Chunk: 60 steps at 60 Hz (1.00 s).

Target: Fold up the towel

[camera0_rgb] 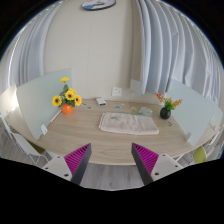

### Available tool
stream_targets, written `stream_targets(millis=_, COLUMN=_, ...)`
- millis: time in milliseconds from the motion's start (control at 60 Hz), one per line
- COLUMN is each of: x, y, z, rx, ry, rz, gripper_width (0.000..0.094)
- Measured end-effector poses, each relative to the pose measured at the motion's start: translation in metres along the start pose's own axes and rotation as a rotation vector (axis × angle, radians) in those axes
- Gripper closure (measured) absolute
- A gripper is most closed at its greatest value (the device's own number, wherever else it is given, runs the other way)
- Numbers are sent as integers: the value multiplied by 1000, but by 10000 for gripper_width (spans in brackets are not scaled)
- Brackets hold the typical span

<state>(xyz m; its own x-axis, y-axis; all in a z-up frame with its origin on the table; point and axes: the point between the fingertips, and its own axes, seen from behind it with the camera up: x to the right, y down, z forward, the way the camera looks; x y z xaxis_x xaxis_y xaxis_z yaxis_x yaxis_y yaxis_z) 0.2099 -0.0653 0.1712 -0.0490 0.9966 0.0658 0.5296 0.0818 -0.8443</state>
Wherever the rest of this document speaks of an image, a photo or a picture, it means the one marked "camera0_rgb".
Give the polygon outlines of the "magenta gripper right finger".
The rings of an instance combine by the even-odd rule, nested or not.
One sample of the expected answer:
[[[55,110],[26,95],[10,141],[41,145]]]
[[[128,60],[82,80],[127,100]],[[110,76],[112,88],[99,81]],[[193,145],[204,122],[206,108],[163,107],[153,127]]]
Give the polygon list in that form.
[[[136,143],[132,144],[131,153],[145,185],[182,169],[168,154],[157,154]]]

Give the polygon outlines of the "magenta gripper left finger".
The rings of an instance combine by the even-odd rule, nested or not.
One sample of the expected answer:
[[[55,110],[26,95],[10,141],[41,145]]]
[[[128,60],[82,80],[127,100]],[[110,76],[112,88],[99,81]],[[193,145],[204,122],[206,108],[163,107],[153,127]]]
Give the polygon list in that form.
[[[43,170],[79,185],[92,154],[91,144],[86,144],[66,156],[56,156]]]

